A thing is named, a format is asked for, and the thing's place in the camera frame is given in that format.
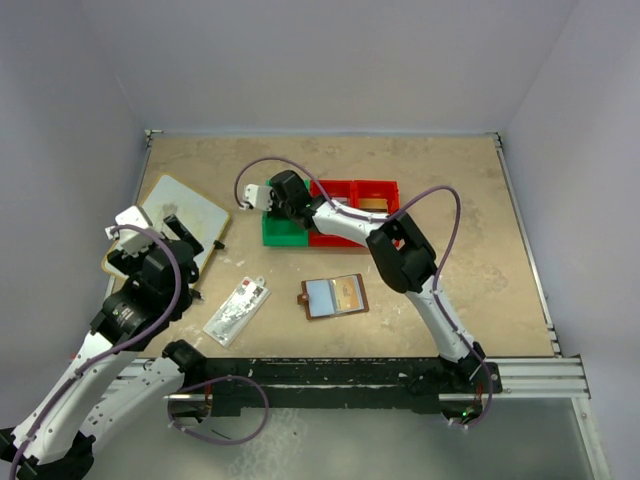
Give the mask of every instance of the marble surface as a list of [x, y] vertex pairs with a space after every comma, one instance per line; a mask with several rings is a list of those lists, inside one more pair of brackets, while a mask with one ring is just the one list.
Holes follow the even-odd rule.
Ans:
[[[462, 198], [456, 246], [442, 284], [467, 329], [489, 356], [552, 356], [533, 274], [493, 141], [488, 137], [166, 137], [154, 141], [140, 199], [170, 173], [231, 213], [216, 253], [198, 284], [205, 303], [158, 335], [143, 356], [184, 338], [207, 356], [373, 357], [436, 356], [429, 332], [410, 302], [378, 276], [367, 250], [262, 246], [260, 213], [241, 211], [233, 181], [249, 161], [285, 156], [324, 179], [396, 180], [401, 204], [437, 184]], [[288, 168], [264, 162], [240, 185], [262, 184]], [[441, 253], [449, 239], [454, 202], [439, 192], [410, 213]], [[296, 303], [300, 282], [361, 273], [371, 310], [309, 322]], [[272, 293], [233, 344], [222, 348], [202, 327], [244, 276], [266, 278]]]

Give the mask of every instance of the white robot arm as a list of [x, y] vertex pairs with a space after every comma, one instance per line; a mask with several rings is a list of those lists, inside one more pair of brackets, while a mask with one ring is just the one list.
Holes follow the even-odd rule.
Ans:
[[[123, 231], [120, 248], [108, 255], [109, 263], [128, 275], [127, 281], [105, 299], [80, 350], [49, 395], [21, 424], [0, 430], [0, 458], [12, 462], [12, 474], [20, 465], [18, 478], [83, 478], [93, 455], [115, 433], [142, 413], [150, 400], [179, 390], [185, 374], [204, 361], [186, 342], [173, 342], [143, 374], [104, 398], [151, 339], [180, 319], [192, 299], [199, 297], [189, 284], [198, 279], [194, 257], [202, 246], [174, 215], [164, 221], [179, 240], [163, 238], [139, 207], [116, 217], [116, 225], [136, 229]], [[113, 228], [107, 229], [110, 238]], [[171, 275], [174, 266], [179, 271]]]
[[[302, 228], [315, 228], [368, 247], [385, 283], [404, 293], [418, 310], [440, 357], [458, 365], [468, 378], [475, 375], [480, 363], [461, 336], [482, 358], [485, 355], [440, 286], [436, 293], [449, 319], [437, 304], [433, 291], [435, 252], [408, 214], [386, 222], [386, 214], [365, 212], [335, 200], [330, 204], [321, 196], [311, 198], [302, 179], [291, 170], [274, 176], [270, 185], [247, 185], [243, 192], [245, 205], [287, 217]], [[395, 246], [397, 241], [402, 243], [400, 248]]]

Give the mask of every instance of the plastic package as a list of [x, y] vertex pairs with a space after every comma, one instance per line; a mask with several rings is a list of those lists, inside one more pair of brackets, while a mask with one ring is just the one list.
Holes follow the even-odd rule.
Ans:
[[264, 283], [262, 277], [245, 277], [204, 326], [204, 333], [225, 348], [231, 345], [269, 296]]

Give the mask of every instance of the white wall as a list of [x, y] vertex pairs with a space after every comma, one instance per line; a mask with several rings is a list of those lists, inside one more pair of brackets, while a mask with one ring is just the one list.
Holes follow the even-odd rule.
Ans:
[[0, 36], [6, 427], [49, 391], [100, 306], [103, 228], [132, 200], [143, 132], [79, 0], [3, 2]]
[[582, 0], [506, 134], [563, 352], [583, 355], [617, 478], [637, 478], [640, 2]]
[[503, 129], [576, 0], [83, 0], [145, 127]]

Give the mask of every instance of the wire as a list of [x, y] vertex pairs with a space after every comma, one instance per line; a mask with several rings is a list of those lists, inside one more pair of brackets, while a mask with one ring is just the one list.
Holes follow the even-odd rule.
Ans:
[[211, 438], [207, 435], [196, 433], [193, 430], [188, 430], [184, 425], [182, 425], [175, 419], [175, 417], [171, 414], [171, 412], [167, 408], [167, 415], [169, 416], [169, 420], [171, 421], [171, 426], [175, 427], [176, 429], [180, 430], [183, 433], [186, 433], [187, 435], [193, 438], [197, 438], [198, 440], [202, 440], [203, 442], [211, 443], [213, 445], [241, 445], [257, 437], [258, 434], [262, 431], [262, 429], [267, 424], [267, 420], [269, 418], [269, 399], [267, 398], [267, 394], [264, 392], [262, 387], [260, 387], [260, 385], [258, 385], [255, 381], [251, 380], [250, 378], [241, 377], [239, 375], [228, 375], [226, 377], [218, 377], [212, 380], [207, 380], [206, 382], [199, 383], [197, 385], [193, 385], [191, 387], [183, 388], [182, 390], [179, 391], [179, 393], [192, 392], [193, 390], [198, 390], [199, 388], [206, 387], [208, 385], [214, 385], [216, 383], [226, 382], [229, 380], [237, 380], [237, 381], [246, 383], [248, 385], [251, 385], [258, 391], [258, 393], [262, 397], [262, 401], [264, 402], [264, 416], [262, 417], [262, 421], [260, 422], [260, 425], [258, 425], [258, 428], [256, 428], [253, 433], [251, 433], [250, 435], [247, 435], [246, 437], [239, 438], [237, 440], [218, 440], [216, 438]]
[[119, 353], [122, 350], [125, 350], [131, 347], [132, 345], [135, 345], [139, 341], [151, 335], [158, 328], [160, 328], [160, 326], [169, 318], [174, 308], [178, 304], [178, 300], [180, 299], [182, 282], [181, 282], [181, 275], [180, 275], [180, 267], [178, 266], [178, 261], [176, 260], [176, 257], [171, 252], [171, 249], [169, 249], [169, 247], [162, 241], [162, 238], [160, 238], [160, 236], [154, 232], [144, 230], [135, 225], [118, 225], [113, 227], [112, 233], [119, 232], [120, 230], [133, 230], [135, 232], [138, 232], [142, 235], [149, 237], [167, 256], [167, 258], [169, 259], [169, 263], [171, 264], [171, 268], [173, 270], [173, 276], [175, 281], [175, 287], [173, 291], [173, 296], [171, 297], [171, 301], [169, 302], [167, 309], [162, 313], [162, 315], [158, 317], [158, 319], [153, 324], [151, 324], [151, 326], [149, 326], [149, 328], [140, 332], [135, 337], [130, 338], [126, 342], [123, 342], [120, 345], [110, 348], [109, 350], [106, 350], [105, 352], [102, 352], [96, 355], [95, 357], [91, 357], [87, 359], [85, 363], [83, 363], [80, 367], [78, 367], [74, 371], [75, 375], [73, 377], [69, 377], [60, 386], [60, 388], [55, 391], [55, 393], [51, 396], [49, 401], [42, 408], [42, 411], [37, 415], [36, 419], [31, 424], [31, 427], [29, 428], [29, 430], [25, 435], [25, 440], [21, 443], [20, 447], [18, 447], [16, 451], [16, 454], [13, 456], [13, 461], [11, 462], [11, 468], [9, 470], [9, 480], [16, 479], [18, 465], [20, 464], [20, 459], [22, 458], [22, 455], [24, 454], [25, 450], [27, 449], [31, 441], [35, 439], [35, 434], [40, 428], [40, 426], [42, 425], [42, 422], [44, 421], [44, 419], [47, 417], [47, 415], [49, 415], [49, 413], [51, 413], [51, 410], [53, 410], [53, 408], [60, 401], [60, 399], [69, 391], [69, 389], [76, 382], [76, 380], [81, 378], [82, 375], [84, 375], [84, 373], [87, 370], [89, 370], [91, 367], [93, 367], [96, 363], [101, 362], [102, 360], [109, 357], [110, 355], [115, 355], [116, 353]]
[[227, 440], [231, 440], [231, 437], [227, 437], [226, 435], [223, 435], [220, 432], [216, 432], [214, 429], [211, 429], [211, 431], [216, 435], [218, 435], [219, 437], [226, 438]]
[[354, 218], [356, 220], [362, 220], [362, 221], [365, 221], [365, 222], [375, 222], [375, 223], [384, 223], [389, 219], [388, 217], [386, 217], [384, 215], [375, 215], [375, 214], [360, 215], [360, 214], [357, 214], [357, 213], [353, 213], [353, 212], [349, 212], [349, 211], [341, 209], [333, 201], [331, 196], [327, 193], [327, 191], [324, 189], [324, 187], [320, 184], [320, 180], [318, 180], [318, 178], [315, 175], [313, 175], [313, 173], [311, 173], [309, 170], [307, 170], [305, 167], [303, 167], [298, 162], [294, 162], [293, 160], [289, 160], [288, 158], [283, 158], [283, 157], [262, 157], [262, 158], [258, 158], [256, 160], [253, 160], [252, 162], [247, 163], [242, 168], [242, 170], [240, 170], [240, 172], [236, 176], [235, 181], [233, 182], [233, 195], [235, 197], [236, 203], [238, 204], [238, 206], [240, 208], [244, 208], [246, 206], [246, 203], [242, 203], [242, 201], [240, 200], [240, 196], [238, 195], [238, 184], [240, 183], [240, 178], [242, 177], [244, 172], [246, 172], [250, 167], [253, 167], [257, 163], [266, 162], [268, 160], [276, 160], [278, 162], [288, 163], [289, 165], [292, 165], [292, 166], [296, 167], [298, 170], [304, 172], [304, 174], [307, 177], [309, 177], [313, 183], [316, 184], [316, 186], [318, 187], [318, 190], [320, 190], [320, 193], [325, 198], [325, 200], [327, 201], [329, 206], [331, 208], [333, 208], [336, 212], [339, 212], [342, 215], [344, 215], [345, 217]]
[[470, 428], [470, 427], [474, 427], [474, 426], [478, 425], [478, 423], [480, 421], [482, 421], [482, 419], [489, 412], [489, 409], [491, 408], [491, 404], [493, 402], [493, 393], [494, 392], [493, 392], [493, 382], [491, 380], [491, 370], [489, 370], [489, 366], [487, 365], [487, 363], [484, 360], [484, 358], [482, 358], [478, 354], [478, 352], [476, 352], [474, 350], [473, 345], [469, 342], [469, 340], [467, 340], [467, 338], [462, 333], [459, 332], [458, 325], [453, 321], [453, 319], [449, 315], [449, 312], [447, 312], [447, 309], [442, 304], [442, 301], [440, 300], [440, 297], [438, 295], [438, 282], [440, 281], [440, 277], [442, 275], [442, 270], [444, 269], [444, 266], [447, 263], [447, 260], [449, 258], [449, 254], [451, 253], [451, 250], [453, 249], [453, 244], [456, 241], [456, 237], [458, 235], [458, 229], [460, 227], [460, 215], [462, 213], [462, 202], [460, 201], [460, 195], [458, 194], [458, 192], [453, 187], [450, 187], [448, 185], [438, 185], [438, 186], [431, 187], [431, 188], [425, 190], [424, 192], [420, 193], [419, 195], [416, 195], [414, 198], [409, 200], [409, 202], [407, 202], [405, 205], [403, 205], [400, 209], [398, 209], [397, 211], [395, 211], [391, 215], [388, 215], [386, 217], [384, 217], [384, 216], [377, 216], [377, 217], [374, 217], [374, 216], [363, 216], [363, 215], [354, 214], [352, 212], [344, 211], [344, 210], [340, 209], [339, 207], [337, 207], [337, 205], [333, 202], [333, 200], [331, 199], [331, 197], [329, 196], [327, 191], [322, 187], [322, 185], [320, 185], [320, 181], [318, 180], [318, 178], [316, 178], [311, 172], [309, 172], [305, 167], [303, 167], [299, 163], [294, 162], [293, 160], [289, 160], [287, 158], [283, 158], [283, 157], [262, 157], [262, 158], [258, 158], [257, 160], [254, 160], [252, 162], [249, 162], [247, 165], [245, 165], [244, 168], [242, 170], [240, 170], [240, 173], [238, 173], [238, 176], [236, 177], [236, 180], [235, 180], [234, 185], [233, 185], [233, 192], [234, 192], [236, 203], [238, 204], [238, 206], [240, 206], [240, 207], [244, 206], [244, 204], [240, 201], [240, 198], [238, 196], [238, 184], [240, 183], [240, 177], [242, 177], [244, 172], [246, 172], [253, 165], [255, 165], [257, 163], [260, 163], [260, 162], [265, 162], [267, 160], [276, 160], [276, 161], [288, 163], [289, 165], [293, 165], [294, 167], [298, 168], [299, 170], [304, 172], [317, 185], [317, 187], [320, 190], [320, 193], [322, 194], [322, 196], [325, 198], [327, 203], [329, 203], [329, 205], [334, 210], [336, 210], [337, 212], [339, 212], [339, 213], [341, 213], [341, 214], [343, 214], [343, 215], [345, 215], [347, 217], [354, 218], [354, 219], [357, 219], [357, 220], [364, 220], [364, 221], [367, 221], [367, 222], [382, 222], [382, 223], [384, 223], [384, 222], [388, 222], [388, 221], [391, 221], [391, 220], [395, 220], [400, 215], [405, 213], [410, 207], [415, 205], [418, 201], [422, 200], [424, 197], [426, 197], [428, 195], [431, 195], [432, 193], [437, 192], [437, 191], [445, 190], [445, 191], [448, 191], [449, 193], [451, 193], [453, 195], [453, 198], [455, 199], [455, 202], [456, 202], [456, 216], [455, 216], [455, 220], [454, 220], [454, 223], [453, 223], [453, 229], [451, 231], [451, 236], [449, 237], [449, 243], [447, 244], [447, 248], [445, 249], [444, 254], [442, 255], [442, 260], [440, 262], [440, 265], [438, 266], [438, 269], [436, 270], [436, 273], [434, 274], [433, 283], [432, 283], [432, 285], [433, 285], [433, 297], [434, 297], [434, 300], [436, 302], [436, 305], [438, 306], [438, 309], [442, 312], [442, 315], [444, 316], [444, 318], [447, 321], [447, 323], [451, 326], [453, 331], [456, 332], [458, 337], [460, 337], [460, 340], [465, 345], [465, 347], [467, 347], [469, 352], [471, 352], [471, 354], [476, 358], [476, 360], [478, 360], [478, 362], [480, 363], [483, 371], [487, 375], [487, 383], [488, 383], [488, 389], [487, 390], [488, 390], [488, 392], [487, 392], [487, 404], [486, 404], [485, 408], [482, 410], [482, 413], [478, 416], [478, 418], [476, 418], [473, 422], [470, 422], [468, 425], [460, 425], [460, 426], [462, 426], [464, 428]]

